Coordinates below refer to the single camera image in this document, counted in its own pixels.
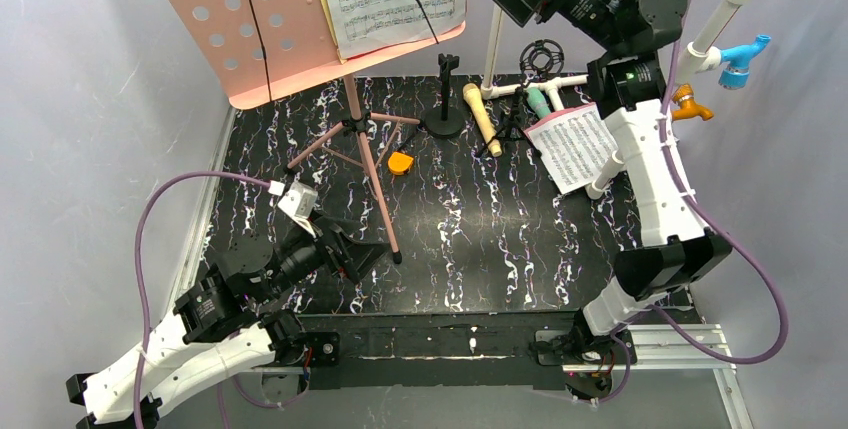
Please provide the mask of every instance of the green microphone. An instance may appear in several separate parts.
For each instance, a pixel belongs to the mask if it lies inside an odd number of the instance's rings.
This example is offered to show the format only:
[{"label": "green microphone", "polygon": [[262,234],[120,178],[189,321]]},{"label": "green microphone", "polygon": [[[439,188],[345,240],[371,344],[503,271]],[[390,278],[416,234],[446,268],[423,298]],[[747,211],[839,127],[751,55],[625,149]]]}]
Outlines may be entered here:
[{"label": "green microphone", "polygon": [[527,93],[527,104],[530,104],[530,109],[533,109],[533,112],[539,116],[539,119],[544,119],[545,116],[549,116],[551,114],[551,108],[548,106],[548,100],[545,99],[545,95],[542,94],[542,91],[535,87],[528,87],[525,92]]}]

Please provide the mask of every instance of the music stand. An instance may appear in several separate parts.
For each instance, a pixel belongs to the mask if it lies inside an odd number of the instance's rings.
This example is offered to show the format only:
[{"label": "music stand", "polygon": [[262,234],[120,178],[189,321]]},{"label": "music stand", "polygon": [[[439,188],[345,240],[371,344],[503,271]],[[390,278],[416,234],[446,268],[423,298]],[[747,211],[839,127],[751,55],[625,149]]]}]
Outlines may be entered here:
[{"label": "music stand", "polygon": [[[399,44],[342,63],[339,61],[321,0],[252,0],[256,22],[254,22],[248,0],[169,1],[197,46],[206,56],[221,81],[230,104],[235,108],[252,109],[318,84],[340,77],[344,78],[350,109],[349,117],[333,126],[306,151],[289,162],[287,169],[291,172],[309,154],[322,148],[343,129],[349,127],[357,132],[361,162],[347,157],[344,159],[360,165],[368,174],[386,225],[393,260],[395,263],[400,263],[402,259],[400,248],[383,197],[371,147],[365,133],[359,129],[365,125],[369,117],[376,121],[389,121],[396,124],[419,124],[420,121],[378,113],[363,114],[353,74],[375,64],[430,46],[435,43],[435,40],[431,38]],[[440,35],[439,40],[454,38],[464,29],[465,23]],[[260,34],[266,48],[265,57],[260,47]],[[265,73],[266,63],[268,81],[266,81]]]}]

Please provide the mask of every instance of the gray wall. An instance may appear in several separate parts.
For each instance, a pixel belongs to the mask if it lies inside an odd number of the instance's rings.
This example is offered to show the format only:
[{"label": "gray wall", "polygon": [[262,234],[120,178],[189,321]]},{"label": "gray wall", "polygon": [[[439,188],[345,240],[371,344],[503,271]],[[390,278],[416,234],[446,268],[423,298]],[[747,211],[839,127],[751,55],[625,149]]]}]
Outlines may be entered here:
[{"label": "gray wall", "polygon": [[[141,335],[132,243],[148,195],[209,167],[228,108],[167,0],[0,0],[3,427],[67,428],[64,381]],[[163,198],[145,237],[162,314],[199,196]]]},{"label": "gray wall", "polygon": [[[717,1],[694,1],[693,28]],[[774,37],[754,62],[749,86],[729,92],[716,85],[717,72],[698,76],[698,100],[716,117],[676,126],[698,199],[757,255],[789,306],[783,352],[739,369],[757,427],[845,427],[848,419],[841,353],[848,336],[838,329],[848,313],[846,31],[848,0],[754,0],[717,42]],[[694,290],[698,308],[724,326],[735,354],[759,354],[774,341],[774,304],[740,257]]]},{"label": "gray wall", "polygon": [[[371,76],[436,75],[439,72],[437,63],[439,53],[460,56],[456,74],[481,74],[486,64],[486,48],[489,42],[493,7],[491,0],[468,0],[467,27],[463,34],[441,44],[368,68],[362,71],[362,74]],[[553,39],[562,45],[566,71],[583,72],[586,70],[587,62],[603,54],[600,46],[572,27],[564,18],[556,17],[541,25],[531,21],[522,29],[504,15],[504,28],[501,33],[495,72],[517,73],[518,57],[521,51],[527,44],[537,39]]]}]

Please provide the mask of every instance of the black marbled tabletop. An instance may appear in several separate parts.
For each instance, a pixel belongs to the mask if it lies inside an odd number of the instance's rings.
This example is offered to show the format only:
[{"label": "black marbled tabletop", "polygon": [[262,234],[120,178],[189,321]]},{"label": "black marbled tabletop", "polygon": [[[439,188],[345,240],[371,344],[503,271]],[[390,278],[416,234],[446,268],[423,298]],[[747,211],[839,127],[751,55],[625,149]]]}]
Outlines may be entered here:
[{"label": "black marbled tabletop", "polygon": [[[388,155],[378,167],[403,263],[385,257],[358,287],[318,271],[291,292],[288,307],[323,314],[578,309],[607,284],[615,253],[639,245],[639,215],[626,175],[592,201],[582,190],[560,195],[526,144],[511,144],[497,159],[474,159],[482,136],[462,100],[468,82],[480,78],[452,80],[454,110],[468,120],[457,138],[419,134],[407,149],[416,162],[406,176],[388,171]],[[357,79],[357,88],[363,109],[375,112],[419,117],[440,104],[435,77]],[[562,97],[566,106],[587,100],[579,87],[564,89]],[[495,101],[496,113],[509,101]],[[346,105],[344,84],[335,81],[239,112],[224,170],[284,180],[286,163],[347,117]],[[376,159],[393,126],[368,124]],[[398,139],[414,130],[405,126]],[[353,137],[337,136],[330,147],[359,159]],[[355,238],[386,240],[362,169],[324,151],[301,167],[295,177],[317,189],[320,211],[357,221]],[[273,202],[265,191],[223,181],[207,250],[226,249],[234,234],[283,236],[292,224]],[[204,258],[201,274],[205,268]],[[666,304],[691,307],[686,293]],[[694,310],[678,315],[685,322],[699,319]]]}]

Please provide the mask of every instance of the cable tie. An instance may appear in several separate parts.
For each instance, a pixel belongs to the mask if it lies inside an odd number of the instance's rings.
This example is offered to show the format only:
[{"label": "cable tie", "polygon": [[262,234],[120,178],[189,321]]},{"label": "cable tie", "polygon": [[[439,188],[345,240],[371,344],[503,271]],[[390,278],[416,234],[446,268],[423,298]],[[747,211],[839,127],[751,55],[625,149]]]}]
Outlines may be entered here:
[{"label": "cable tie", "polygon": [[144,348],[142,348],[141,346],[138,346],[135,350],[136,350],[136,352],[141,354],[141,357],[144,358],[144,360],[147,364],[149,364],[152,367],[159,367],[159,363],[152,360],[150,358],[150,356],[147,355],[147,351],[145,351]]},{"label": "cable tie", "polygon": [[271,181],[271,187],[268,188],[268,192],[275,196],[282,196],[285,190],[286,183],[280,181]]}]

